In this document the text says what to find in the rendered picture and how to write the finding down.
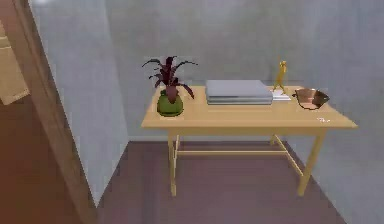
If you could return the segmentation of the brown wooden door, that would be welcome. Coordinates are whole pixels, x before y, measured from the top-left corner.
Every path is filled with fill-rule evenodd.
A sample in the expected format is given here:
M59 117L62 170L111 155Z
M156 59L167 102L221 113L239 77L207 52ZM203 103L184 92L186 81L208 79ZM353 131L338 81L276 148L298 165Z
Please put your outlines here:
M97 224L28 0L0 0L0 21L30 91L0 100L0 224Z

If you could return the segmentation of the yellow figurine on white base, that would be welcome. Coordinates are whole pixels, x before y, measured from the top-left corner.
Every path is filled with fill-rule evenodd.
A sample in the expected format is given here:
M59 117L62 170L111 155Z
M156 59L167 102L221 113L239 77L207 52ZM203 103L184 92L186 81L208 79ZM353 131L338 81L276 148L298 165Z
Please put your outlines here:
M284 77L287 72L287 62L279 62L279 70L274 81L272 95L274 100L288 100L289 94L284 86Z

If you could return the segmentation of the copper bowl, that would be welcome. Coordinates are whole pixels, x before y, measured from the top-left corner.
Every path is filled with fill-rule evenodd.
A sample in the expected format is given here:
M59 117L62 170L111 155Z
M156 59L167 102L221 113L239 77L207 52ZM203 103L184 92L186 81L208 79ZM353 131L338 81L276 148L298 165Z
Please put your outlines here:
M330 99L324 92L313 88L295 89L292 96L297 100L299 106L306 110L320 109Z

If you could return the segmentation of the beige cabinet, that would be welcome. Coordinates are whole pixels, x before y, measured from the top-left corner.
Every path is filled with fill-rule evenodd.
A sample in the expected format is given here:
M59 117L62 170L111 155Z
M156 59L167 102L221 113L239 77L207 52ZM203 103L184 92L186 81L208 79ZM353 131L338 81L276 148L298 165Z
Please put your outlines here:
M9 105L30 94L11 44L0 21L0 100Z

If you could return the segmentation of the red plant in green pot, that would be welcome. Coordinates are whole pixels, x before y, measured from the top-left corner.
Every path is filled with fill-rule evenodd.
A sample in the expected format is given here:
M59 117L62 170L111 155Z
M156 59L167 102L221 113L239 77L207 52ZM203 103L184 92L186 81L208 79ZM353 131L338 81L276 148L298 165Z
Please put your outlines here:
M164 63L157 58L151 58L146 61L143 66L149 63L156 63L158 65L158 73L149 76L149 79L156 77L157 81L154 85L157 88L161 83L165 88L160 91L160 96L157 100L156 110L157 113L163 117L176 117L180 115L183 110L183 101L179 94L178 86L183 87L192 99L195 98L193 90L184 83L179 81L179 78L175 75L179 67L185 64L193 64L195 62L184 60L177 65L173 64L175 56L168 56Z

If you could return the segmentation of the grey closed laptop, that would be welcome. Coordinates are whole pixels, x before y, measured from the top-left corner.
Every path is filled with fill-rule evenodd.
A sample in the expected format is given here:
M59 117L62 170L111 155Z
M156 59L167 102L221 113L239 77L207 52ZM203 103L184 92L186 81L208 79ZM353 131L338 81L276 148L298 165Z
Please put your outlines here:
M260 80L207 80L208 104L270 105L273 94Z

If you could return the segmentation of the light wooden table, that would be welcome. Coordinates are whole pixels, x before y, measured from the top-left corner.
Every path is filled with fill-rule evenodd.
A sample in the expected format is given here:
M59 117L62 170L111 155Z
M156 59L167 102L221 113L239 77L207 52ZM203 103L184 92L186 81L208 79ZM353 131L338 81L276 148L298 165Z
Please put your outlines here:
M181 91L184 110L176 117L163 117L157 112L159 92L155 92L141 123L143 128L161 129L167 133L170 191L177 194L176 166L180 156L202 155L202 151L180 148L182 136L268 136L280 149L271 154L284 155L299 175L297 194L305 193L326 133L335 129L355 129L357 125L324 104L317 110L307 110L297 101L276 101L270 105L209 105L203 86L193 88L194 97ZM303 168L299 167L285 145L283 136L308 135L315 138Z

